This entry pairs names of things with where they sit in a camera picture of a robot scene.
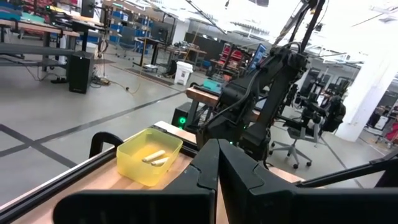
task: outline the wooden tabletop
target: wooden tabletop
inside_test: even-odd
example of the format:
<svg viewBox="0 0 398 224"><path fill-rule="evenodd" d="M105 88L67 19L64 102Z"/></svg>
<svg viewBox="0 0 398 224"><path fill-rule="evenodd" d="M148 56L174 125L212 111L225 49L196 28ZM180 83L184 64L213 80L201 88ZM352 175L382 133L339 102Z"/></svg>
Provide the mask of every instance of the wooden tabletop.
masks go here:
<svg viewBox="0 0 398 224"><path fill-rule="evenodd" d="M199 50L199 49L196 49L196 48L193 48L193 47L188 47L186 49L190 50L190 51L198 52L199 54L207 54L207 52Z"/></svg>
<svg viewBox="0 0 398 224"><path fill-rule="evenodd" d="M216 106L218 101L218 96L197 90L194 87L187 88L185 94L189 99L193 99L195 101L198 101L199 103L204 103L208 106ZM260 115L259 111L253 110L253 116L251 120L257 121L259 115Z"/></svg>
<svg viewBox="0 0 398 224"><path fill-rule="evenodd" d="M186 139L187 141L191 142L196 142L195 140L195 135L192 133L188 133L184 130L178 129L175 126L172 126L171 124L167 124L166 122L160 121L155 124L156 126L166 129L169 133L175 134L180 136L181 138ZM76 167L64 172L63 174L60 174L59 176L55 177L54 179L44 183L43 185L46 185L50 182L53 182L59 178L62 178L64 175L68 174L69 172L75 170L77 167L82 166L86 164L87 162L96 159L98 156L97 155L82 164L77 165ZM162 180L155 186L155 187L146 187L143 186L142 184L139 184L137 182L134 182L127 177L121 176L117 170L116 170L116 158L107 162L103 166L101 166L99 169L96 169L94 172L88 174L86 177L80 179L79 181L75 182L73 185L69 186L65 190L61 191L51 199L47 200L46 202L42 203L38 207L34 208L30 212L26 213L24 216L20 217L18 220L16 220L14 223L30 223L30 224L50 224L52 223L52 210L54 206L57 204L59 200L62 198L66 197L67 195L70 195L74 192L80 191L80 190L87 190L87 189L119 189L119 190L160 190L166 187L171 181L173 181L177 176L181 174L181 172L189 165L190 161L192 158L184 156L183 154L180 154L176 161L172 164L171 168L169 171L165 174L165 176L162 178ZM270 168L271 172L274 174L278 175L279 177L290 181L290 182L296 182L303 180L300 177L297 177L295 175L292 175L290 173L287 173L285 171L282 171L278 168ZM19 198L14 199L13 201L3 205L0 207L0 210L3 208L7 207L8 205L12 204L13 202L16 202L22 197L25 197L26 195L29 195L29 193L37 190L38 188L42 187L38 186L36 189L31 190L30 192L27 192L24 195L21 195ZM218 191L218 204L217 204L217 224L225 224L228 223L228 219L226 216L226 210L224 203L223 202L223 195L220 190L220 185L219 185L219 191Z"/></svg>
<svg viewBox="0 0 398 224"><path fill-rule="evenodd" d="M9 21L5 19L0 19L0 24L1 25L6 25L12 28L16 27L16 22L15 21ZM59 28L56 28L54 26L51 26L49 24L44 24L44 23L36 23L36 22L27 22L27 21L19 21L18 22L18 27L23 28L23 29L32 29L32 30L37 30L37 31L42 31L42 32L51 32L55 34L61 34L61 30ZM73 36L73 37L79 37L80 34L74 31L63 31L63 34Z"/></svg>
<svg viewBox="0 0 398 224"><path fill-rule="evenodd" d="M84 16L73 16L73 15L71 15L71 16L74 19L77 19L80 21L85 21L85 22L90 22L90 23L95 24L96 26L100 26L100 27L104 26L104 24L102 22L95 21L93 18L84 17Z"/></svg>

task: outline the office chair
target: office chair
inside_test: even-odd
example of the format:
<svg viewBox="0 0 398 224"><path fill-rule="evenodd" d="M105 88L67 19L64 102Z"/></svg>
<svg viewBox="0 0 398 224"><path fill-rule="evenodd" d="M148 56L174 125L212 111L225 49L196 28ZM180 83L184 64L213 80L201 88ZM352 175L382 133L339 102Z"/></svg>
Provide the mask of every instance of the office chair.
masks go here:
<svg viewBox="0 0 398 224"><path fill-rule="evenodd" d="M294 169L299 168L299 157L308 160L307 166L312 165L312 160L306 156L303 152L299 151L295 144L298 140L304 140L308 142L314 142L315 147L324 131L333 132L343 122L346 108L342 103L341 97L334 96L329 100L329 104L325 108L319 108L314 103L306 101L306 106L300 117L301 121L296 122L291 119L285 119L284 126L288 126L287 132L290 138L294 139L293 144L288 145L282 142L273 141L271 147L275 144L281 145L282 147L276 148L269 151L269 155L272 155L273 151L287 151L287 156L293 154L296 163L293 165ZM313 128L308 127L308 122L312 120L314 125Z"/></svg>
<svg viewBox="0 0 398 224"><path fill-rule="evenodd" d="M306 159L308 161L306 163L306 165L308 167L310 167L312 165L312 159L309 158L308 156L306 156L302 151L298 150L295 147L295 145L298 140L314 142L315 145L318 144L318 141L320 138L320 133L322 133L320 131L321 124L323 124L323 119L321 119L319 123L314 123L313 131L309 130L306 127L301 127L300 129L295 129L295 128L291 128L291 127L287 128L287 133L289 134L289 137L291 139L294 139L293 144L289 145L289 144L282 143L279 141L273 141L271 143L271 147L275 147L275 144L278 144L281 147L270 150L269 155L272 155L272 153L274 151L287 151L287 156L293 155L294 160L296 161L296 163L293 165L294 169L299 168L300 161L299 161L298 155L303 157L304 159Z"/></svg>

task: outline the concrete floor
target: concrete floor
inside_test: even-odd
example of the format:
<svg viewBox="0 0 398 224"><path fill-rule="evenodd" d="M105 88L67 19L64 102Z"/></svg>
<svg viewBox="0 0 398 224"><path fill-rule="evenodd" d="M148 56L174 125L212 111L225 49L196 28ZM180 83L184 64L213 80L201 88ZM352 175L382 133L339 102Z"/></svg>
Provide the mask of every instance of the concrete floor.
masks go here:
<svg viewBox="0 0 398 224"><path fill-rule="evenodd" d="M91 138L98 131L124 139L157 121L171 122L174 108L189 101L183 93L184 86L164 86L126 72L131 61L109 51L106 59L115 63L105 66L106 76L132 91L139 86L134 96L117 85L90 88L86 95L71 93L67 85L51 84L50 78L33 81L24 67L2 67L0 205L86 160ZM203 80L203 75L195 73L189 83ZM293 141L279 123L272 128L272 139ZM360 139L346 142L331 133L325 133L317 147L304 141L299 141L297 147L313 159L311 167L305 167L301 159L302 166L293 170L292 160L286 160L284 152L275 152L268 162L311 179L382 156L382 152ZM330 187L372 187L379 176L369 175Z"/></svg>

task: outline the yellow bin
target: yellow bin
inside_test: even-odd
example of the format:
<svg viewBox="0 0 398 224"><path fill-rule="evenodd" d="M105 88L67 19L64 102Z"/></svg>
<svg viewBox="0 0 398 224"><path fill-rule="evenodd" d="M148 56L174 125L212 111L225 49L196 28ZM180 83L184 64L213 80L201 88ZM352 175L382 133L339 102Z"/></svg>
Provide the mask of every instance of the yellow bin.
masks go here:
<svg viewBox="0 0 398 224"><path fill-rule="evenodd" d="M173 164L181 147L181 139L154 128L147 128L118 147L118 172L146 186L155 186ZM154 160L169 158L162 166L152 166L150 162L142 161L159 150L166 153Z"/></svg>

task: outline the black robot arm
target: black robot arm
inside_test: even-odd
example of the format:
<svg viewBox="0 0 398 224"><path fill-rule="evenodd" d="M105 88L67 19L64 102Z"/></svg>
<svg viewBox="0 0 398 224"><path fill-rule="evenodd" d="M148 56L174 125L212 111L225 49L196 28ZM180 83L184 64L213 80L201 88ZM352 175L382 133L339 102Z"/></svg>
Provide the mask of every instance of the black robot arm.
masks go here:
<svg viewBox="0 0 398 224"><path fill-rule="evenodd" d="M295 22L290 41L294 39L302 19L309 9L315 9L302 43L290 42L283 47L273 47L270 56L261 61L255 70L244 77L229 82L221 92L214 108L216 115L201 126L197 133L198 148L201 149L211 138L227 139L231 144L243 148L253 159L264 159L270 139L269 128L277 116L280 105L283 103L290 86L301 78L306 71L307 56L304 54L305 46L311 36L325 0L311 0L303 2L298 16L289 20ZM288 29L281 32L277 40L283 38ZM298 45L298 51L293 51L290 46ZM270 86L266 102L257 121L248 127L258 100L259 90Z"/></svg>

